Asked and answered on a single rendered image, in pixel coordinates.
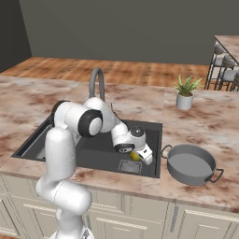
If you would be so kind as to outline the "grey curved tap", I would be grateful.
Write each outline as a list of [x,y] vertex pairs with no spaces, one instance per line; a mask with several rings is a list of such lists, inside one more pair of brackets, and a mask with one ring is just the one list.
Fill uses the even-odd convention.
[[104,82],[104,73],[101,68],[95,67],[91,71],[90,77],[90,85],[89,85],[89,93],[90,98],[95,96],[95,80],[99,78],[99,92],[100,92],[100,99],[105,100],[105,82]]

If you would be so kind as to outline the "cream cupboard door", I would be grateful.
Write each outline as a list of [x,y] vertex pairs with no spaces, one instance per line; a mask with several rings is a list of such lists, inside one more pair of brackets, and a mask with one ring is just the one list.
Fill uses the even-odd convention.
[[21,237],[11,211],[7,207],[7,196],[4,194],[0,194],[0,233],[17,238]]
[[185,209],[177,239],[226,239],[239,218]]
[[147,239],[147,227],[97,216],[91,217],[96,239]]
[[57,230],[56,210],[43,204],[25,203],[23,207],[33,220],[39,238],[50,239]]

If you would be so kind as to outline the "dark grey sink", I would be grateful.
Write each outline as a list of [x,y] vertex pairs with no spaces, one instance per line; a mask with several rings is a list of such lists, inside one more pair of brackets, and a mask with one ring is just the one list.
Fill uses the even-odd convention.
[[[81,138],[76,146],[77,166],[136,176],[160,177],[162,124],[125,119],[129,128],[142,127],[146,131],[147,144],[153,152],[153,161],[146,165],[142,160],[133,162],[128,153],[115,151],[111,133],[98,134],[93,138]],[[47,117],[29,138],[13,153],[14,158],[45,162],[45,139],[52,128]]]

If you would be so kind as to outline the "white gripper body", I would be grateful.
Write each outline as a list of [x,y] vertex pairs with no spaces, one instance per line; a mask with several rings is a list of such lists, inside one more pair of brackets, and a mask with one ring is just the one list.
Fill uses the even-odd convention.
[[142,148],[137,148],[135,151],[138,154],[139,159],[146,165],[150,165],[152,163],[152,150],[148,145],[144,145]]

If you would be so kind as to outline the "green plant in white pot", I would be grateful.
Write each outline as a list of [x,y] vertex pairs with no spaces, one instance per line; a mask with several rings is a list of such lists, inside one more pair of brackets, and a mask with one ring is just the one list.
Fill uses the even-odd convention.
[[193,91],[201,87],[201,79],[191,81],[192,77],[187,77],[182,81],[181,76],[178,76],[177,82],[174,83],[174,88],[177,90],[176,107],[181,110],[189,110],[192,107]]

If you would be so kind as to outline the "black bar stool grey seat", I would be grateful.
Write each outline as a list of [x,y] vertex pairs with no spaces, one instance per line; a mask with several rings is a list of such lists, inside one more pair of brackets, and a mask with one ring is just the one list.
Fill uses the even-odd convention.
[[233,79],[233,84],[230,88],[230,91],[234,91],[235,87],[238,87],[239,89],[239,70],[236,72],[234,79]]
[[224,70],[218,75],[218,90],[221,91],[223,84],[226,84],[226,90],[232,91],[234,87],[234,77],[237,74],[237,71],[233,69],[235,62],[229,55],[225,55],[222,59],[222,67]]
[[214,46],[214,52],[213,52],[213,56],[210,62],[210,66],[208,69],[208,73],[207,73],[207,77],[206,77],[206,81],[204,84],[204,88],[206,90],[209,89],[210,84],[213,83],[217,84],[218,83],[218,79],[217,78],[212,78],[213,76],[213,72],[214,72],[214,68],[218,67],[221,68],[222,67],[222,54],[224,53],[224,49],[223,47],[221,47],[221,45],[219,43],[216,43]]

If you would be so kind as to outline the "cream drawer front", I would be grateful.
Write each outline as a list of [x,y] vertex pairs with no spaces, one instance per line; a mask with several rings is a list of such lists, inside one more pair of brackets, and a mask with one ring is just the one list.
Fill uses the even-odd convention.
[[92,207],[105,211],[124,213],[124,196],[115,192],[91,190]]

